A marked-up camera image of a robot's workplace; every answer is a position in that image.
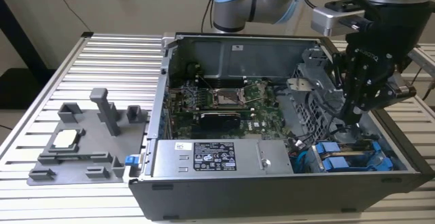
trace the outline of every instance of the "warning label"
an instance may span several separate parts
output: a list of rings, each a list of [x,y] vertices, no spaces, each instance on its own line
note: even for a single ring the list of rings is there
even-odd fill
[[[233,143],[193,143],[196,171],[236,171]]]

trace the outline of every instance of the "white wall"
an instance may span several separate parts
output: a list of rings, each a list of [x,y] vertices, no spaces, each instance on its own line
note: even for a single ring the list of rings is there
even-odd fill
[[[9,68],[25,68],[25,64],[2,31],[0,31],[0,76]]]
[[[61,0],[5,1],[43,60],[57,67],[87,29]],[[93,32],[121,34],[199,32],[207,1],[67,0]],[[284,25],[252,23],[245,28],[248,33],[272,35],[284,29]]]

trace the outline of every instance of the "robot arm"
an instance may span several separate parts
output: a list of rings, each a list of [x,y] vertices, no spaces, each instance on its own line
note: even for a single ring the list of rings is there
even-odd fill
[[[311,27],[323,35],[345,36],[345,53],[333,57],[335,81],[343,89],[340,111],[328,111],[345,124],[364,111],[384,108],[415,96],[400,73],[411,60],[435,3],[431,0],[343,0],[313,7]],[[245,22],[285,22],[295,0],[215,0],[216,32],[236,33]]]
[[[312,28],[323,34],[347,34],[345,53],[333,65],[344,82],[344,105],[335,116],[347,124],[363,111],[384,108],[416,94],[400,76],[411,60],[435,3],[429,0],[359,0],[327,3],[313,9]]]
[[[237,33],[247,22],[281,23],[293,14],[295,0],[213,0],[213,30]]]

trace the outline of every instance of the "metal slotted table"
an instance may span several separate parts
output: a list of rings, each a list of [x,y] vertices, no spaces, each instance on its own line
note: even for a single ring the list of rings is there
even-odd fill
[[[344,42],[335,42],[339,49]],[[435,46],[424,45],[428,55]],[[25,179],[55,130],[64,102],[96,109],[93,87],[125,109],[151,112],[161,62],[161,36],[93,34],[81,38],[0,146],[0,220],[10,223],[152,223],[125,183],[28,186]],[[416,97],[387,109],[399,128],[435,168],[435,114]],[[147,130],[143,147],[147,146]],[[435,223],[435,181],[411,193],[392,194],[364,213],[199,220],[200,223]]]

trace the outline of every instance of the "white component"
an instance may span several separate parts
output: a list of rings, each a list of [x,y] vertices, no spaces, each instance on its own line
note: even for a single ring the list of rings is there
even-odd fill
[[[53,146],[55,148],[68,148],[76,142],[76,139],[76,130],[63,130],[56,135]]]
[[[175,150],[192,150],[192,143],[175,143]]]

